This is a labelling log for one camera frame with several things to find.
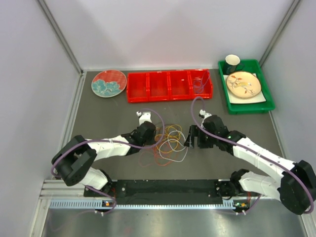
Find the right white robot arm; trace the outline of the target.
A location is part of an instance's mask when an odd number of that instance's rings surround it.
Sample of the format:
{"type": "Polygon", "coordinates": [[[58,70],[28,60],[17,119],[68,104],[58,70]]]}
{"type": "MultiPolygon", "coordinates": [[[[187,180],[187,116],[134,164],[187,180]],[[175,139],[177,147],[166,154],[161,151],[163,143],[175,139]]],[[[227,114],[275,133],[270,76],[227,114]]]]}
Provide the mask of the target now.
{"type": "Polygon", "coordinates": [[[219,116],[203,112],[201,118],[201,124],[190,127],[186,147],[198,145],[206,149],[216,146],[265,173],[258,175],[247,169],[233,172],[229,190],[220,194],[240,196],[245,192],[254,192],[280,201],[296,215],[313,212],[316,174],[308,162],[294,162],[273,154],[241,132],[228,130],[219,116]]]}

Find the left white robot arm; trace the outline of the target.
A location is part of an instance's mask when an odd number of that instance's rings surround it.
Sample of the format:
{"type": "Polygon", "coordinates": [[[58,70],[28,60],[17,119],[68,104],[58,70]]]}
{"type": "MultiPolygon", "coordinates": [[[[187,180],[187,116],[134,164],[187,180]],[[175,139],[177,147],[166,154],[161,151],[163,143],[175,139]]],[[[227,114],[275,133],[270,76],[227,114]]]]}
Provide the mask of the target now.
{"type": "Polygon", "coordinates": [[[114,156],[129,156],[155,142],[156,126],[145,121],[130,133],[111,139],[91,140],[73,137],[52,159],[52,170],[67,186],[82,184],[93,187],[102,196],[112,190],[111,179],[100,169],[92,168],[95,161],[114,156]]]}

